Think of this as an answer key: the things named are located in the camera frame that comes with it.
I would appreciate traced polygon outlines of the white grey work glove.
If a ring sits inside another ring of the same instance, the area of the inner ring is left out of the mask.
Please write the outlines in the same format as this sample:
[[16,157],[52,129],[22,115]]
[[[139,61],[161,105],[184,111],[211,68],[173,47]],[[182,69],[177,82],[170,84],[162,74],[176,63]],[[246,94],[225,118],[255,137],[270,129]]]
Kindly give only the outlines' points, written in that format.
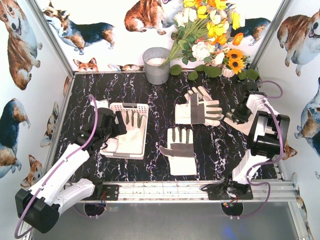
[[140,155],[143,152],[147,116],[132,110],[124,110],[121,114],[127,133],[109,138],[104,151]]

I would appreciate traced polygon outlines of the white glove green trim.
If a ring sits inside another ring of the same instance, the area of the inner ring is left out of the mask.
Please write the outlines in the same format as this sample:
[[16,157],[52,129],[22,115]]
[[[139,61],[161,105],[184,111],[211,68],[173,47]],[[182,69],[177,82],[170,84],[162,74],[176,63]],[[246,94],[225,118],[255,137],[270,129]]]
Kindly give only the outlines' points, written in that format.
[[160,146],[159,150],[165,157],[168,157],[171,175],[191,176],[197,174],[191,129],[168,128],[167,147]]

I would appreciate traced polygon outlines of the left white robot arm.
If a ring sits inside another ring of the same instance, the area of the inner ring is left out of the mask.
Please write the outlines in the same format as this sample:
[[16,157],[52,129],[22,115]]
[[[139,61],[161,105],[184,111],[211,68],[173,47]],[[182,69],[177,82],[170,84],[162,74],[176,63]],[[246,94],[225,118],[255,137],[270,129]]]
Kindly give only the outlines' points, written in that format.
[[59,217],[77,202],[99,195],[102,182],[85,176],[77,183],[63,189],[75,171],[85,163],[108,139],[126,134],[126,126],[120,111],[113,111],[106,100],[97,101],[91,95],[94,118],[75,136],[60,159],[51,169],[29,189],[20,189],[15,195],[19,221],[14,237],[20,239],[22,222],[32,229],[47,233],[57,223]]

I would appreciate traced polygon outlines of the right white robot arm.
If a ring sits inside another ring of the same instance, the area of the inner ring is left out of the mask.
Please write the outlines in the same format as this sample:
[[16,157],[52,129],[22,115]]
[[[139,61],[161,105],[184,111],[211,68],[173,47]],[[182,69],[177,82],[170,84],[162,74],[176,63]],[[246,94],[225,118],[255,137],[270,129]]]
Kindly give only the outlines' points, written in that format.
[[232,180],[249,184],[257,170],[270,160],[284,156],[290,117],[277,112],[270,97],[258,91],[257,83],[249,81],[242,88],[242,99],[225,116],[224,122],[247,136],[246,152],[232,170]]

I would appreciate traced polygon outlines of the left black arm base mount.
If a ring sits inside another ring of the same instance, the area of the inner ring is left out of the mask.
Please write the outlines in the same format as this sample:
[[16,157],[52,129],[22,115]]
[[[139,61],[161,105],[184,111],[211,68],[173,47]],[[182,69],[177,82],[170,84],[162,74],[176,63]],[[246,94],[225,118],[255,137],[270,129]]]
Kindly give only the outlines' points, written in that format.
[[82,201],[117,201],[120,192],[118,184],[105,184],[102,180],[91,180],[94,185],[93,194],[82,198]]

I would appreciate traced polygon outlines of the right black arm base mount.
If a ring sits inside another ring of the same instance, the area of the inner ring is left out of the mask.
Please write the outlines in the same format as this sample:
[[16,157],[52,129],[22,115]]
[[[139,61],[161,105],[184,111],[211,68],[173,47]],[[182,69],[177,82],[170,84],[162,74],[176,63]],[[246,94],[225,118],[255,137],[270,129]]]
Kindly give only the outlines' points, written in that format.
[[200,188],[201,191],[206,192],[209,200],[252,200],[253,193],[251,186],[238,183],[227,177],[221,183],[209,183]]

